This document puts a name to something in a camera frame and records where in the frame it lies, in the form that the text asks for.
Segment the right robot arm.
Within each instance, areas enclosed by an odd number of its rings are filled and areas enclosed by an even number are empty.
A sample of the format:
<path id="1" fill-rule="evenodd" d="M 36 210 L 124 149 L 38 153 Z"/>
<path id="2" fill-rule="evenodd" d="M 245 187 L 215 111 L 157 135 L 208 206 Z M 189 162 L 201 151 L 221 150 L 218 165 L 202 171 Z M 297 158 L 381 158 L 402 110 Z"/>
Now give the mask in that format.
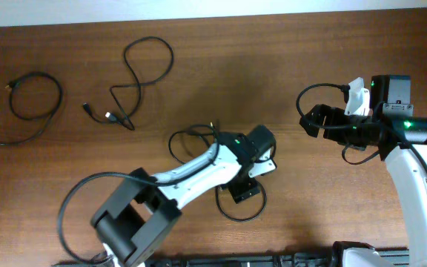
<path id="1" fill-rule="evenodd" d="M 345 108 L 315 105 L 299 112 L 305 132 L 337 142 L 345 150 L 374 146 L 390 174 L 406 225 L 408 264 L 427 266 L 427 118 L 415 117 L 411 78 L 377 75 L 366 88 L 359 77 L 336 88 Z"/>

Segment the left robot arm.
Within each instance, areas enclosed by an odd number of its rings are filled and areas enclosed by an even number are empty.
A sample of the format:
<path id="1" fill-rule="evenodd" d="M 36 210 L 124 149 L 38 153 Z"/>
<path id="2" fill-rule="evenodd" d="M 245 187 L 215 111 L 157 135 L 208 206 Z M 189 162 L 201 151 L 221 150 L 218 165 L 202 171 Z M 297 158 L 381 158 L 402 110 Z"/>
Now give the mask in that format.
<path id="1" fill-rule="evenodd" d="M 206 152 L 171 171 L 132 171 L 93 215 L 96 230 L 115 266 L 140 266 L 161 245 L 191 201 L 226 188 L 236 203 L 265 189 L 257 176 L 277 167 L 274 135 L 264 126 L 250 133 L 214 132 Z"/>

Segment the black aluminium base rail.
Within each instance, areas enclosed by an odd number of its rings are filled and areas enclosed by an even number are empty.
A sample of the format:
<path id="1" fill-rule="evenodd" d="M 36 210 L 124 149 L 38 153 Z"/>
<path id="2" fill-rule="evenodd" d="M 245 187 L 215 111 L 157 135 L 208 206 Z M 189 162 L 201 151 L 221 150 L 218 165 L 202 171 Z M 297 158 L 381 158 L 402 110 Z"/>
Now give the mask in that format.
<path id="1" fill-rule="evenodd" d="M 409 266 L 408 250 L 382 250 L 377 253 L 389 261 L 393 266 Z M 268 255 L 250 257 L 223 257 L 223 258 L 150 258 L 143 266 L 147 267 L 293 267 L 293 266 L 332 266 L 331 256 L 324 253 L 296 253 L 294 255 Z M 62 261 L 54 264 L 56 267 L 89 266 L 73 261 Z M 100 266 L 115 266 L 111 261 Z"/>

